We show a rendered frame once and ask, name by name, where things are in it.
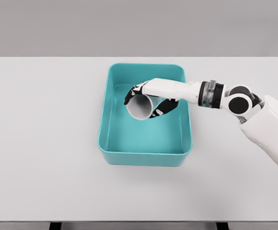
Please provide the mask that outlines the white paper cup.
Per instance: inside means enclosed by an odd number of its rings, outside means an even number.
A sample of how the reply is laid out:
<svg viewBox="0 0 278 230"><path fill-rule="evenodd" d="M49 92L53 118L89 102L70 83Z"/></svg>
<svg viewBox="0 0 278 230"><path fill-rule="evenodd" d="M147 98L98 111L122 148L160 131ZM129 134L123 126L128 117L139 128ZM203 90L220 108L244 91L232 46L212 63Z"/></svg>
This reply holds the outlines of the white paper cup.
<svg viewBox="0 0 278 230"><path fill-rule="evenodd" d="M146 120L162 100L162 97L136 94L129 100L126 108L134 119Z"/></svg>

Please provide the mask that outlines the teal plastic basket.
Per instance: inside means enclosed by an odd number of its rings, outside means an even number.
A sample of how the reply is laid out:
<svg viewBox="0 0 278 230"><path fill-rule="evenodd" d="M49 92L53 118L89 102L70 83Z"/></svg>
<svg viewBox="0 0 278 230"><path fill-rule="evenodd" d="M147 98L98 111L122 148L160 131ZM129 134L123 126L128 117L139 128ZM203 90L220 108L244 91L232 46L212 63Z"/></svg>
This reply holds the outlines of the teal plastic basket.
<svg viewBox="0 0 278 230"><path fill-rule="evenodd" d="M113 165L182 165L193 147L189 105L158 118L134 119L124 98L136 84L153 78L186 82L185 71L174 64L115 63L107 74L98 146Z"/></svg>

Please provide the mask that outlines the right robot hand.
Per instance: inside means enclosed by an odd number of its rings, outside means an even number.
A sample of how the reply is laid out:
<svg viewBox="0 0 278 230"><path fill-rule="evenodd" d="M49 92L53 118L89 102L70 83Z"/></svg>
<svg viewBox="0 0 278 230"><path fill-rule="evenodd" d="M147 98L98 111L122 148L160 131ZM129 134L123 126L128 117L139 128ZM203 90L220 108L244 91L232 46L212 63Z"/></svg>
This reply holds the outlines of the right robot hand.
<svg viewBox="0 0 278 230"><path fill-rule="evenodd" d="M162 97L163 100L149 118L155 118L177 108L180 100L191 101L190 86L179 81L154 78L134 85L125 96L124 105L136 94Z"/></svg>

